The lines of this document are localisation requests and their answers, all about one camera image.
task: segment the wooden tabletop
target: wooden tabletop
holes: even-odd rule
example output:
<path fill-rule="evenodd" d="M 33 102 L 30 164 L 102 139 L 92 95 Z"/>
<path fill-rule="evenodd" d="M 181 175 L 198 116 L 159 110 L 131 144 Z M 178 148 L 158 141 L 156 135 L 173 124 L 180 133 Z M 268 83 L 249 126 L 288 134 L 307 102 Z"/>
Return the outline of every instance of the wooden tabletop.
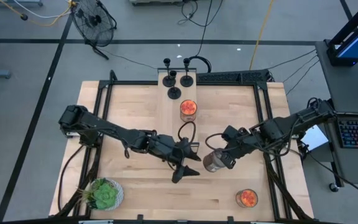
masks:
<path fill-rule="evenodd" d="M 97 89 L 98 82 L 83 82 L 77 104 L 92 111 Z M 114 85 L 107 120 L 128 129 L 158 131 L 157 121 L 160 118 L 157 93 L 157 85 Z M 290 113 L 283 84 L 268 83 L 268 93 L 273 115 L 288 116 Z M 210 134 L 221 133 L 228 125 L 248 129 L 258 123 L 254 91 L 250 86 L 197 86 L 196 95 L 200 158 L 211 152 L 204 144 L 205 138 Z M 262 91 L 260 99 L 266 119 Z M 78 149 L 78 140 L 68 140 L 62 166 Z M 225 146 L 220 138 L 212 138 L 210 144 Z M 298 150 L 295 142 L 291 148 Z M 78 186 L 84 151 L 70 162 L 65 172 L 63 204 Z M 119 182 L 124 188 L 124 201 L 111 212 L 92 211 L 92 218 L 133 220 L 138 214 L 143 214 L 145 220 L 218 221 L 227 220 L 227 216 L 233 216 L 235 221 L 274 220 L 265 162 L 260 151 L 238 159 L 232 170 L 221 169 L 215 173 L 206 171 L 202 162 L 186 159 L 185 164 L 201 175 L 184 177 L 177 184 L 171 182 L 172 170 L 166 162 L 148 154 L 130 151 L 130 155 L 129 159 L 124 157 L 124 149 L 118 140 L 104 138 L 98 176 Z M 288 191 L 306 214 L 312 217 L 313 211 L 299 157 L 289 153 L 282 157 L 282 162 Z M 50 209 L 51 215 L 58 212 L 57 189 L 58 185 Z M 243 189 L 256 191 L 259 202 L 254 208 L 241 208 L 236 203 L 235 194 Z M 277 195 L 280 214 L 284 217 L 281 194 Z"/>

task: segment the succulent plant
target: succulent plant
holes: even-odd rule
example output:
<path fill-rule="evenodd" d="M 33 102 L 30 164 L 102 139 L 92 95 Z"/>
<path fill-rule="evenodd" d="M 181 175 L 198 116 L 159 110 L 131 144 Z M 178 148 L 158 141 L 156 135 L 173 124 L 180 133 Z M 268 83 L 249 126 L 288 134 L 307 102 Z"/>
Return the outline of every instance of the succulent plant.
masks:
<path fill-rule="evenodd" d="M 106 179 L 97 179 L 82 194 L 90 208 L 104 210 L 116 204 L 118 190 Z"/>

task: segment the concrete floor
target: concrete floor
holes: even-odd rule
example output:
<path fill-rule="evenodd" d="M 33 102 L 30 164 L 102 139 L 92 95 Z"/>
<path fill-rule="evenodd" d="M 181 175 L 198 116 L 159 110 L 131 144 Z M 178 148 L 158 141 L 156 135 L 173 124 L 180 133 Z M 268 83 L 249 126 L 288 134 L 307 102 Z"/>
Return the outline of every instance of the concrete floor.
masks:
<path fill-rule="evenodd" d="M 127 0 L 103 1 L 118 21 L 114 40 L 200 39 L 203 29 L 191 23 L 177 25 L 182 19 L 176 6 L 133 7 Z M 214 1 L 214 12 L 219 1 Z M 358 0 L 346 0 L 351 12 L 358 10 Z M 267 11 L 269 0 L 225 0 L 219 14 L 206 30 L 208 40 L 256 40 Z M 61 13 L 66 4 L 61 0 L 44 1 L 44 7 L 32 7 L 41 15 Z M 194 20 L 202 22 L 208 1 L 200 1 Z M 0 39 L 59 39 L 67 17 L 53 27 L 38 27 L 24 22 L 17 15 L 0 7 Z M 333 35 L 347 22 L 339 0 L 280 0 L 273 5 L 264 30 L 263 40 L 323 40 Z M 69 39 L 80 39 L 71 26 Z M 261 45 L 253 69 L 271 67 L 282 61 L 312 50 L 313 46 Z M 0 203 L 15 161 L 29 127 L 45 77 L 57 44 L 0 44 L 0 69 L 9 69 L 12 78 L 0 79 Z M 201 51 L 212 65 L 213 72 L 247 70 L 253 45 L 208 45 Z M 172 66 L 180 67 L 183 58 L 196 53 L 192 44 L 114 44 L 104 48 L 153 67 L 162 67 L 169 57 Z M 286 79 L 312 55 L 274 68 L 276 81 Z M 198 72 L 205 72 L 202 63 L 195 62 Z M 304 74 L 308 66 L 285 82 L 288 91 Z M 77 100 L 81 82 L 107 79 L 114 69 L 120 80 L 156 80 L 151 68 L 130 63 L 121 58 L 102 59 L 83 44 L 65 44 L 57 65 L 44 108 L 32 138 L 22 172 L 17 182 L 5 221 L 43 218 L 48 215 L 62 162 L 66 139 L 57 121 L 66 107 Z M 288 95 L 290 111 L 305 107 L 312 96 L 329 98 L 320 66 L 309 74 Z M 332 193 L 328 184 L 333 176 L 314 161 L 306 161 L 304 171 L 314 215 L 327 222 L 358 223 L 358 191 L 347 185 Z"/>

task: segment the potted succulent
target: potted succulent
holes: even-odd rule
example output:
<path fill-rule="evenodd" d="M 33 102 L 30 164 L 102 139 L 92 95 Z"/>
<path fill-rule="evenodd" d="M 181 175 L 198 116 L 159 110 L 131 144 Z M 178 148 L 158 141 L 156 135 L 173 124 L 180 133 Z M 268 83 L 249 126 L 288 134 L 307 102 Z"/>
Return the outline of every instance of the potted succulent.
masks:
<path fill-rule="evenodd" d="M 124 200 L 122 187 L 116 181 L 107 178 L 96 179 L 81 193 L 81 201 L 85 201 L 89 208 L 96 210 L 114 210 Z"/>

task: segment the fan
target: fan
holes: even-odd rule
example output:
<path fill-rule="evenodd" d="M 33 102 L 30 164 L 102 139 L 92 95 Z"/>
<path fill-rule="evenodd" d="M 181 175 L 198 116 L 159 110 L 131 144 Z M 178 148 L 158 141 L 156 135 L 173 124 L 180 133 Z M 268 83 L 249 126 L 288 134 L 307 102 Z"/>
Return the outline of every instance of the fan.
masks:
<path fill-rule="evenodd" d="M 98 55 L 109 58 L 98 47 L 109 45 L 117 29 L 116 20 L 110 15 L 100 0 L 76 0 L 71 8 L 71 16 L 85 44 L 92 46 Z"/>

